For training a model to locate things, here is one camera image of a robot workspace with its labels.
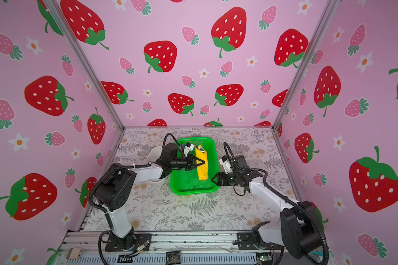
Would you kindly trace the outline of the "yellow paper napkin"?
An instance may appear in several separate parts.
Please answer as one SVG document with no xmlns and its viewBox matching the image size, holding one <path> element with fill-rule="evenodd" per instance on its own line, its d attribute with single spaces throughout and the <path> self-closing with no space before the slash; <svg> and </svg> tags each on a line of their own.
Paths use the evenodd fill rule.
<svg viewBox="0 0 398 265">
<path fill-rule="evenodd" d="M 198 179 L 199 181 L 206 181 L 209 178 L 209 163 L 207 151 L 202 147 L 202 145 L 195 147 L 195 156 L 199 159 L 199 164 L 197 167 Z"/>
</svg>

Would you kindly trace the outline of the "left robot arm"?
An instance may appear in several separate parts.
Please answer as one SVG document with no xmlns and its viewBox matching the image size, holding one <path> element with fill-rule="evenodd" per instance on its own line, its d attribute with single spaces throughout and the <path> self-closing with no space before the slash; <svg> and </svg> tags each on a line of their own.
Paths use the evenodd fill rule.
<svg viewBox="0 0 398 265">
<path fill-rule="evenodd" d="M 124 208 L 136 184 L 162 180 L 172 171 L 189 172 L 206 163 L 207 160 L 197 158 L 191 151 L 184 154 L 177 144 L 167 144 L 161 148 L 156 161 L 131 166 L 113 164 L 92 188 L 88 203 L 104 213 L 111 236 L 120 241 L 127 241 L 133 237 L 134 232 Z"/>
</svg>

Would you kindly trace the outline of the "white rectangular tray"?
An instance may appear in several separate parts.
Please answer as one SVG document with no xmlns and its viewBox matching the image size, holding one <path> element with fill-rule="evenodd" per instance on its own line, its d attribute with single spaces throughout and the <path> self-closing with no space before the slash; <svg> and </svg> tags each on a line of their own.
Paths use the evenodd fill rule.
<svg viewBox="0 0 398 265">
<path fill-rule="evenodd" d="M 157 147 L 153 148 L 145 161 L 146 162 L 156 161 L 160 157 L 161 151 L 162 151 L 161 146 L 157 146 Z M 148 180 L 147 183 L 155 185 L 155 186 L 162 186 L 165 183 L 165 179 Z"/>
</svg>

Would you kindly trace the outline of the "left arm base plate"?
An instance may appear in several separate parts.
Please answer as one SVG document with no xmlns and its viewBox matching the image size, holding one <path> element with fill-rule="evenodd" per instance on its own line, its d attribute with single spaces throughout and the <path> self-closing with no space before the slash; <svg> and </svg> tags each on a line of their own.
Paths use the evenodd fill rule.
<svg viewBox="0 0 398 265">
<path fill-rule="evenodd" d="M 152 234 L 128 234 L 119 238 L 111 233 L 102 243 L 106 244 L 107 252 L 135 252 L 138 247 L 143 247 L 141 251 L 149 251 L 151 238 Z"/>
</svg>

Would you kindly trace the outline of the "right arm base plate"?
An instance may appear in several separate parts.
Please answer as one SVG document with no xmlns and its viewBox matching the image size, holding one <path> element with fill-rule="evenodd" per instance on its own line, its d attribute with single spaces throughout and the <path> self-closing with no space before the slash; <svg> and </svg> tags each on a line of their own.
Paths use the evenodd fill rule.
<svg viewBox="0 0 398 265">
<path fill-rule="evenodd" d="M 238 246 L 240 250 L 281 250 L 283 248 L 277 244 L 264 242 L 254 232 L 238 233 L 233 245 Z"/>
</svg>

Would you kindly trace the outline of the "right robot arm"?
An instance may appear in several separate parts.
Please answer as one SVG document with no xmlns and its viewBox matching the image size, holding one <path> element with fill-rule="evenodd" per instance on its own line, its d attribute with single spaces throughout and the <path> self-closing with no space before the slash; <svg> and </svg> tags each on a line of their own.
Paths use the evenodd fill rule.
<svg viewBox="0 0 398 265">
<path fill-rule="evenodd" d="M 328 256 L 328 246 L 322 226 L 318 222 L 314 206 L 308 201 L 299 202 L 283 195 L 268 181 L 268 173 L 259 168 L 250 168 L 244 156 L 228 155 L 220 159 L 224 171 L 217 173 L 211 181 L 219 187 L 242 187 L 280 213 L 280 226 L 264 222 L 253 227 L 252 242 L 256 247 L 269 244 L 283 246 L 289 254 L 299 259 L 309 257 L 321 247 Z"/>
</svg>

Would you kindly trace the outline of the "green plastic basket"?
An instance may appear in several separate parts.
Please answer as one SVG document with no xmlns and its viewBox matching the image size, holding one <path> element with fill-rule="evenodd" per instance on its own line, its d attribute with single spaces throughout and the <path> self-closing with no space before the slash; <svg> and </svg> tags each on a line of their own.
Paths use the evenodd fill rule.
<svg viewBox="0 0 398 265">
<path fill-rule="evenodd" d="M 205 181 L 200 181 L 197 169 L 189 172 L 186 172 L 184 169 L 181 171 L 172 171 L 170 175 L 170 188 L 173 193 L 176 195 L 192 195 L 217 191 L 219 187 L 211 181 L 212 177 L 220 171 L 215 141 L 209 137 L 194 137 L 181 138 L 178 139 L 178 142 L 180 144 L 189 142 L 195 146 L 201 145 L 205 149 L 209 162 L 209 178 Z"/>
</svg>

